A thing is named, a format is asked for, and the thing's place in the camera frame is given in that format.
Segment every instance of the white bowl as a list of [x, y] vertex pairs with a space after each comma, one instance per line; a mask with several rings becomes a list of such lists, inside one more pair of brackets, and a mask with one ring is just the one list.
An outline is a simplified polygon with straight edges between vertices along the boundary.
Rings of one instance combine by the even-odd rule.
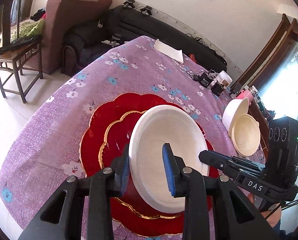
[[233, 99], [226, 106], [224, 114], [222, 115], [222, 123], [226, 127], [230, 138], [233, 124], [239, 116], [248, 113], [248, 107], [248, 98]]
[[259, 123], [249, 114], [240, 116], [232, 127], [233, 145], [243, 156], [253, 155], [260, 143]]
[[185, 198], [173, 198], [162, 161], [162, 146], [170, 143], [175, 156], [183, 158], [201, 174], [208, 176], [209, 166], [199, 161], [207, 144], [196, 122], [183, 110], [169, 105], [155, 106], [135, 125], [129, 145], [133, 183], [143, 200], [164, 213], [185, 210]]

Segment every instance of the white wall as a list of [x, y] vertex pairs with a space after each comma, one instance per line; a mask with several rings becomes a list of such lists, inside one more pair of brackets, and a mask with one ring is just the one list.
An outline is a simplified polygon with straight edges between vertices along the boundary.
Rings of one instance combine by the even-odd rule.
[[[32, 11], [47, 0], [35, 0]], [[244, 71], [281, 21], [280, 4], [292, 0], [136, 0], [182, 21], [213, 42]]]

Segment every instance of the floral tablecloth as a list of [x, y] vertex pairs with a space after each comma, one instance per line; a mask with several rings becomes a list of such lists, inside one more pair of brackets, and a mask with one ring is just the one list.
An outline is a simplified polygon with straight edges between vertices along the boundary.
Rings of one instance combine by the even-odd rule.
[[[111, 49], [59, 88], [32, 116], [13, 143], [0, 171], [0, 196], [25, 228], [45, 201], [69, 175], [84, 177], [79, 143], [95, 109], [117, 96], [157, 94], [181, 106], [206, 132], [215, 151], [236, 155], [221, 119], [230, 97], [220, 97], [193, 81], [186, 71], [204, 70], [184, 55], [180, 64], [153, 48], [142, 36]], [[253, 156], [262, 160], [262, 152]], [[85, 217], [82, 238], [85, 237]], [[214, 238], [212, 212], [210, 232]], [[141, 239], [113, 221], [115, 239]], [[160, 236], [156, 239], [180, 239]]]

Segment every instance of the brown upholstered sofa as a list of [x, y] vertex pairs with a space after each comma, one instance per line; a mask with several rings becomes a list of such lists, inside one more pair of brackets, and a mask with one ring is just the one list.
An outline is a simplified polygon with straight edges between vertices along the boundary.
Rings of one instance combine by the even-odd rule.
[[[61, 66], [62, 40], [72, 26], [100, 17], [112, 0], [48, 0], [42, 40], [42, 68], [51, 74]], [[27, 62], [37, 68], [37, 59]]]

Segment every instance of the tile floor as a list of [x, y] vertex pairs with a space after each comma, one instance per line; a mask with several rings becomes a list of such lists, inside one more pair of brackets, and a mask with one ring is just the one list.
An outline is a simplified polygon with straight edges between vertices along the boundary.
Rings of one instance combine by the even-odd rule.
[[[20, 76], [22, 86], [25, 88], [31, 83], [37, 74], [33, 71], [23, 71], [24, 76]], [[0, 71], [2, 80], [10, 73]], [[7, 93], [7, 98], [3, 98], [0, 91], [0, 168], [7, 155], [9, 148], [19, 135], [31, 116], [60, 86], [67, 80], [68, 76], [59, 71], [52, 75], [44, 73], [44, 79], [38, 80], [26, 96], [27, 103], [23, 104], [19, 95]], [[4, 88], [17, 90], [15, 78], [12, 76], [5, 84]], [[12, 216], [7, 211], [0, 198], [0, 227], [10, 240], [18, 239], [22, 229], [17, 225]]]

